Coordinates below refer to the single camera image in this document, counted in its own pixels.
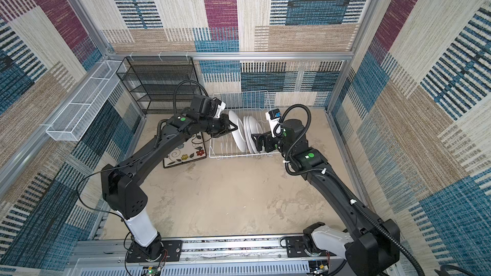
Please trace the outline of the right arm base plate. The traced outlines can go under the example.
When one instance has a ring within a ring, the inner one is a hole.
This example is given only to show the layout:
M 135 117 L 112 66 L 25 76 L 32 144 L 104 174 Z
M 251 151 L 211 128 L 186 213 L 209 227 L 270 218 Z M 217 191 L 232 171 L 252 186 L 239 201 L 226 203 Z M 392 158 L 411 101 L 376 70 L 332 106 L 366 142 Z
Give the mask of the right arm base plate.
M 280 246 L 286 250 L 289 258 L 318 258 L 334 255 L 326 250 L 317 249 L 313 242 L 304 236 L 284 236 L 280 239 Z

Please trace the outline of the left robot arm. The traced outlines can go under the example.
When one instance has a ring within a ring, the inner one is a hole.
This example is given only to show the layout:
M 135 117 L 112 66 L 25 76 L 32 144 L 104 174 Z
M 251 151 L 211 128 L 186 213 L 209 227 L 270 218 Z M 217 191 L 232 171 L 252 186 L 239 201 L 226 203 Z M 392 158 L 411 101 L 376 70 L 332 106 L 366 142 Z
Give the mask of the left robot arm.
M 158 122 L 156 135 L 140 150 L 101 171 L 102 197 L 123 219 L 133 237 L 132 246 L 145 260 L 159 259 L 164 247 L 148 216 L 148 197 L 141 185 L 159 163 L 194 135 L 221 137 L 236 131 L 238 127 L 230 123 L 225 108 L 225 102 L 218 98 L 195 95 L 189 107 Z

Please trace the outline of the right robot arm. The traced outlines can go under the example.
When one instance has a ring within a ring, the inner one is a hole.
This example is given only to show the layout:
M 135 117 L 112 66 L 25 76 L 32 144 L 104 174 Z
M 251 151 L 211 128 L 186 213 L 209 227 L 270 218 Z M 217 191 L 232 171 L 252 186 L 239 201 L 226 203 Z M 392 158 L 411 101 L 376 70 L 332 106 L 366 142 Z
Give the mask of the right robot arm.
M 308 125 L 284 119 L 279 112 L 266 114 L 271 131 L 252 134 L 254 145 L 265 152 L 277 150 L 286 172 L 300 176 L 316 188 L 333 207 L 346 231 L 336 232 L 317 222 L 303 231 L 303 252 L 309 256 L 335 254 L 356 275 L 381 275 L 401 254 L 400 230 L 392 220 L 383 221 L 342 182 L 327 158 L 308 144 Z

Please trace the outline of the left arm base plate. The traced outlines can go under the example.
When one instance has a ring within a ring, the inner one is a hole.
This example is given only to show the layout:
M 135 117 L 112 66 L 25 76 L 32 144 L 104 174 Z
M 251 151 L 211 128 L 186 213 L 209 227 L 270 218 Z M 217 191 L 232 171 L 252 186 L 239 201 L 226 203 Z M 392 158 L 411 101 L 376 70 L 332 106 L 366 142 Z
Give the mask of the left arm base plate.
M 133 241 L 129 247 L 128 263 L 178 262 L 181 256 L 182 240 L 153 241 L 148 247 L 142 247 Z

